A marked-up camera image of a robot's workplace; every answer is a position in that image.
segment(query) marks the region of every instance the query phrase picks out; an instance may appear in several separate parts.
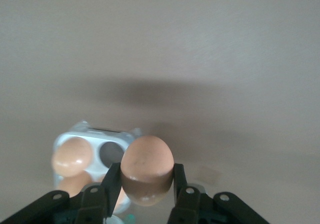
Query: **table surface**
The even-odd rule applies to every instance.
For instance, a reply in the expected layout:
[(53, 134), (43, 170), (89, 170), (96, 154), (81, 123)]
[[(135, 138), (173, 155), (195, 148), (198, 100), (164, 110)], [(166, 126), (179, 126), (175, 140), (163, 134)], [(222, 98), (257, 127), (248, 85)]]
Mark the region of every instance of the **table surface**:
[(53, 189), (54, 140), (87, 120), (162, 138), (270, 223), (319, 223), (319, 23), (320, 0), (0, 0), (0, 220)]

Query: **brown egg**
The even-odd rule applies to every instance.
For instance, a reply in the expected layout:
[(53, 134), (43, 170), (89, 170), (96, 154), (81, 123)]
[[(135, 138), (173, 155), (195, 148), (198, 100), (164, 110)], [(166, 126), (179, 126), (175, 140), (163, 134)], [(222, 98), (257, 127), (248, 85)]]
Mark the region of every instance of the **brown egg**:
[(90, 143), (81, 137), (72, 137), (56, 150), (51, 164), (58, 175), (73, 177), (87, 168), (92, 159), (93, 150)]
[(82, 171), (76, 176), (63, 178), (56, 189), (69, 193), (70, 197), (72, 198), (76, 196), (85, 185), (88, 185), (92, 182), (93, 180), (91, 176), (86, 171)]
[[(104, 178), (105, 178), (105, 175), (103, 175), (102, 177), (100, 177), (99, 180), (98, 180), (98, 182), (101, 183)], [(116, 211), (118, 210), (118, 208), (121, 206), (121, 204), (125, 201), (125, 198), (126, 198), (125, 191), (124, 191), (124, 189), (121, 187), (121, 190), (120, 190), (118, 199), (117, 199), (117, 201), (116, 201), (116, 203), (115, 203), (114, 212), (116, 212)]]
[(142, 136), (125, 151), (121, 161), (121, 181), (125, 193), (140, 206), (162, 200), (173, 179), (173, 155), (156, 136)]

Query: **egg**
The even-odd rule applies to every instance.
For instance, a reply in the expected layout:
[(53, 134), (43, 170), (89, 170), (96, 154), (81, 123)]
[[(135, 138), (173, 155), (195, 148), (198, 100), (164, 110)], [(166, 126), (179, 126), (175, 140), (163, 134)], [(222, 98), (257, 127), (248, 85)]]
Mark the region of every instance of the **egg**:
[[(98, 182), (101, 183), (103, 181), (103, 179), (105, 178), (105, 175), (101, 176), (98, 179)], [(115, 206), (114, 206), (114, 212), (118, 211), (118, 209), (121, 207), (121, 204), (124, 203), (125, 199), (126, 199), (126, 194), (124, 189), (121, 187), (118, 199), (116, 200)]]
[(132, 142), (121, 160), (121, 182), (127, 196), (137, 205), (161, 201), (173, 180), (174, 158), (167, 144), (156, 136)]
[(90, 143), (81, 137), (72, 137), (56, 150), (51, 165), (58, 175), (73, 177), (87, 168), (92, 160), (93, 150)]
[(85, 185), (88, 185), (92, 182), (93, 180), (89, 173), (86, 171), (82, 171), (76, 176), (63, 178), (56, 189), (69, 193), (69, 196), (72, 198), (76, 196)]

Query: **egg in carton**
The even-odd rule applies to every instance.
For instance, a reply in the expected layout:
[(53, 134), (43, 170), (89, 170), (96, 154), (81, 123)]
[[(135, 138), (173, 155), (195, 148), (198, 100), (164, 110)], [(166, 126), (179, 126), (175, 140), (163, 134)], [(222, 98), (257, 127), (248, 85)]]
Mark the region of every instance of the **egg in carton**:
[[(53, 144), (52, 168), (54, 187), (77, 195), (85, 186), (101, 182), (112, 163), (119, 163), (128, 146), (142, 136), (140, 128), (111, 131), (93, 128), (86, 121), (59, 135)], [(121, 189), (118, 208), (123, 212), (130, 200)]]

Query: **gray background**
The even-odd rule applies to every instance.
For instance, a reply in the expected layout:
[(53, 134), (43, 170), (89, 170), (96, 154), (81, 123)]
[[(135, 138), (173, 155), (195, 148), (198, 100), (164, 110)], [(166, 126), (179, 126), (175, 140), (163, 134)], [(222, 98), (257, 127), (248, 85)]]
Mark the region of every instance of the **gray background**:
[[(167, 142), (271, 223), (320, 219), (320, 0), (0, 0), (0, 219), (85, 119)], [(137, 208), (165, 223), (172, 193)]]

